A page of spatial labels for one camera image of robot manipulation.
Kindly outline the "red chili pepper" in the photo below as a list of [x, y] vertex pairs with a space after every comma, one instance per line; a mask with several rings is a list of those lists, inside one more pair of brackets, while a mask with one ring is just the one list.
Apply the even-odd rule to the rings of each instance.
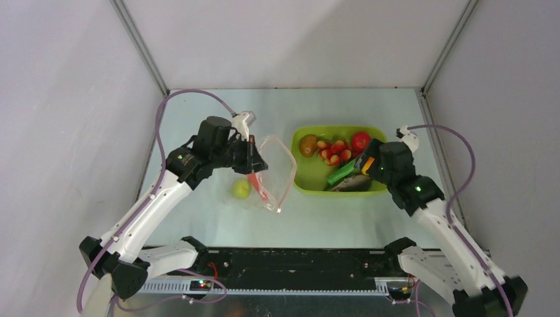
[[258, 195], [261, 197], [261, 199], [264, 202], [268, 201], [268, 196], [266, 191], [264, 190], [264, 187], [261, 185], [258, 175], [257, 174], [249, 174], [247, 175], [247, 179], [249, 181], [249, 183], [252, 185], [252, 187], [257, 191]]

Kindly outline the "yellow orange mango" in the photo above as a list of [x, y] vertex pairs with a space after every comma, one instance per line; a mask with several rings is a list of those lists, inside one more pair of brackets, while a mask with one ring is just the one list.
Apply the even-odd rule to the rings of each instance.
[[371, 168], [371, 166], [373, 165], [375, 161], [374, 157], [369, 157], [366, 159], [365, 163], [363, 164], [363, 166], [361, 167], [361, 173], [363, 175], [368, 176], [369, 175], [369, 169]]

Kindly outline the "clear zip top bag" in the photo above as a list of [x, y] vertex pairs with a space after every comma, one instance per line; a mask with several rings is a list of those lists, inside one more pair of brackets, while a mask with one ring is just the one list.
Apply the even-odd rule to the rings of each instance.
[[256, 173], [261, 185], [267, 193], [268, 201], [264, 202], [252, 187], [247, 199], [236, 199], [230, 193], [232, 183], [247, 176], [238, 176], [230, 181], [228, 194], [235, 202], [241, 203], [245, 209], [271, 211], [279, 214], [286, 200], [297, 171], [297, 163], [287, 146], [276, 135], [268, 135], [258, 143], [258, 151], [268, 164], [268, 170]]

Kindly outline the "green pear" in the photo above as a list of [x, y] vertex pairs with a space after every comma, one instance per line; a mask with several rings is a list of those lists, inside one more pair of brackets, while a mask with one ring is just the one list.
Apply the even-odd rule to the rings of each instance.
[[237, 179], [232, 183], [230, 193], [236, 199], [247, 199], [252, 191], [251, 183], [245, 179]]

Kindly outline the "red apple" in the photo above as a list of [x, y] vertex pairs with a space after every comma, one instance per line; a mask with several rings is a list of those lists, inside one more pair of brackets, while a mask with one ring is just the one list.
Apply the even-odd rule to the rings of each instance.
[[351, 137], [351, 148], [353, 152], [361, 153], [363, 152], [367, 145], [370, 143], [372, 137], [365, 131], [359, 131], [352, 135]]

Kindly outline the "green cucumber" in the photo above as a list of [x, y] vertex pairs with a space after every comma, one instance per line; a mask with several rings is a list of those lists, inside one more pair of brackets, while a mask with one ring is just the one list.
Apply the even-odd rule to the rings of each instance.
[[357, 173], [357, 169], [355, 168], [356, 159], [352, 159], [346, 162], [344, 165], [341, 166], [338, 170], [336, 170], [333, 174], [330, 174], [327, 177], [327, 184], [329, 186], [335, 185], [339, 181], [355, 175]]

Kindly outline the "green plastic bin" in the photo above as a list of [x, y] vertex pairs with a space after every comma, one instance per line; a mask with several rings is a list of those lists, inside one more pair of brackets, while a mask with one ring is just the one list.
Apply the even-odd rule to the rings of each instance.
[[300, 140], [307, 135], [316, 135], [319, 139], [331, 143], [339, 139], [350, 142], [351, 137], [358, 132], [365, 132], [383, 142], [388, 140], [382, 130], [367, 125], [311, 125], [296, 129], [291, 140], [291, 151], [297, 163], [297, 172], [294, 178], [295, 188], [304, 194], [325, 197], [366, 197], [384, 193], [386, 186], [379, 182], [372, 182], [369, 189], [365, 191], [328, 192], [326, 190], [328, 188], [328, 176], [331, 176], [339, 168], [326, 165], [325, 162], [318, 158], [317, 154], [306, 158], [299, 151]]

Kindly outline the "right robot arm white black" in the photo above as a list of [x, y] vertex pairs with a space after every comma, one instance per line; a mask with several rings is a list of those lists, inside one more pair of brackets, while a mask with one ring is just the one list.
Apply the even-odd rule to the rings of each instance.
[[390, 275], [406, 272], [418, 278], [451, 305], [455, 316], [519, 314], [528, 293], [527, 284], [519, 276], [507, 276], [487, 257], [449, 210], [435, 181], [416, 173], [413, 152], [406, 143], [372, 139], [355, 166], [387, 187], [397, 207], [438, 241], [449, 263], [430, 264], [420, 247], [401, 238], [392, 244], [403, 248], [384, 258]]

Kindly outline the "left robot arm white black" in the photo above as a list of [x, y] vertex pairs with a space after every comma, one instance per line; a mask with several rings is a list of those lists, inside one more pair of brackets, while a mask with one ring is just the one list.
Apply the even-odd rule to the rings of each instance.
[[231, 120], [207, 117], [196, 135], [169, 153], [157, 180], [118, 223], [101, 238], [83, 239], [79, 250], [90, 273], [98, 279], [111, 275], [113, 295], [128, 299], [148, 279], [183, 268], [193, 275], [206, 272], [206, 247], [192, 237], [155, 248], [151, 254], [142, 248], [167, 214], [215, 169], [231, 168], [243, 175], [268, 169], [249, 132], [255, 120], [253, 112], [241, 112]]

